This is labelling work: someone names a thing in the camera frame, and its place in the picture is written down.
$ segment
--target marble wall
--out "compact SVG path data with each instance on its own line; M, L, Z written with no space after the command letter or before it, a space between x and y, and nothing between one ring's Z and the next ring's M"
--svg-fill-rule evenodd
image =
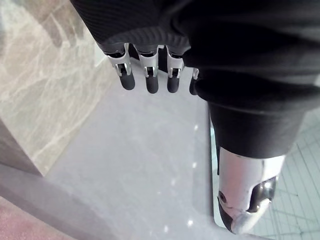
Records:
M94 56L95 41L68 0L0 1L1 163L48 172L118 80ZM1 146L10 141L15 147Z

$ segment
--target gray floor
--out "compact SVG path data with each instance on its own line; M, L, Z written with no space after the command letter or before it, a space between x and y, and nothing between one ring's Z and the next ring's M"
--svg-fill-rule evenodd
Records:
M40 178L0 166L0 195L78 240L238 240L213 221L206 103L189 94L151 95L112 86L79 134Z

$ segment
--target pink surface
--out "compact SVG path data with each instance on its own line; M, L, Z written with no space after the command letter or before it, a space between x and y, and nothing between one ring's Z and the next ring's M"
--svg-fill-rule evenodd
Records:
M0 240L74 240L0 197Z

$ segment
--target gray tile floor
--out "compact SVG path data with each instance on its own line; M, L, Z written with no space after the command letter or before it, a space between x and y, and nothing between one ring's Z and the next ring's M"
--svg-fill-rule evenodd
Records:
M46 178L0 166L0 195L78 240L250 240L215 225L206 103L115 83Z

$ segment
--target beige marble surface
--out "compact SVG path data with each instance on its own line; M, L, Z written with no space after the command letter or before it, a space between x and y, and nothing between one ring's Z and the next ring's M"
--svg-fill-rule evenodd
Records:
M43 175L118 80L94 49L69 1L1 0L0 119Z

